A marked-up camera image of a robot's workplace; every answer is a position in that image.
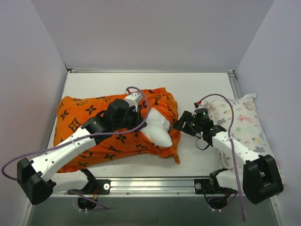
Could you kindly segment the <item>white pillow insert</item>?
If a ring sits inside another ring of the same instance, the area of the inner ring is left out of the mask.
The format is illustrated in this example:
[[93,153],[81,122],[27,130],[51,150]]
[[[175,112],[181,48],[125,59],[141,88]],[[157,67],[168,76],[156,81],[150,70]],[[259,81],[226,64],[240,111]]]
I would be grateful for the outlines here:
[[163,148],[172,146],[172,140],[169,135],[171,123],[154,107],[150,109],[146,120],[146,126],[140,131],[155,145]]

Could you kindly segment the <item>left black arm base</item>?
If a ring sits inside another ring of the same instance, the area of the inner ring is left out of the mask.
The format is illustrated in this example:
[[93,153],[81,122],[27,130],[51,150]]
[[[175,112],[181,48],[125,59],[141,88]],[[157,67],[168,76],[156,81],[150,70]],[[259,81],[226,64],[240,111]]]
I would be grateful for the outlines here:
[[81,189],[70,189],[67,191],[67,194],[107,195],[110,193],[111,181],[109,179],[96,179],[88,169],[81,169],[76,171],[76,173],[85,179],[84,186]]

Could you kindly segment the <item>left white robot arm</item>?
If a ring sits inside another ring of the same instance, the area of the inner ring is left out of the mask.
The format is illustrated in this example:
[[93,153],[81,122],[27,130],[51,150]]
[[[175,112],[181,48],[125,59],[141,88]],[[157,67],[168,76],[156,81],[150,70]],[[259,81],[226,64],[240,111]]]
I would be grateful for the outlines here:
[[116,134],[118,130],[136,131],[146,125],[138,101],[115,99],[105,111],[89,118],[59,145],[31,160],[23,158],[17,163],[17,182],[33,205],[40,204],[53,193],[92,194],[99,189],[94,175],[83,168],[72,173],[58,170],[76,156]]

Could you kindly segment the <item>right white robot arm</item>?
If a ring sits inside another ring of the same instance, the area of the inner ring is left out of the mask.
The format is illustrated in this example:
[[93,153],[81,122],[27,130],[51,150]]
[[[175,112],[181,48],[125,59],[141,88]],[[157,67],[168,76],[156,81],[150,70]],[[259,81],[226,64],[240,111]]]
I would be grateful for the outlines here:
[[209,118],[207,109],[199,108],[193,113],[184,111],[174,129],[191,136],[200,134],[209,146],[226,154],[234,154],[234,165],[243,170],[235,174],[223,168],[210,173],[207,183],[202,186],[205,194],[220,194],[241,188],[251,203],[258,204],[283,192],[284,185],[274,157],[252,151],[231,138],[224,127],[215,125]]

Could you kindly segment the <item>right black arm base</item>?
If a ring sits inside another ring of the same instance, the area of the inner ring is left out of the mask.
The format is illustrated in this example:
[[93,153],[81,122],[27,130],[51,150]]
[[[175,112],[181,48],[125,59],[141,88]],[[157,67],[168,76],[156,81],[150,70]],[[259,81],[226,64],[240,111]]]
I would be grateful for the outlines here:
[[209,176],[194,179],[195,194],[234,194],[235,190],[216,185]]

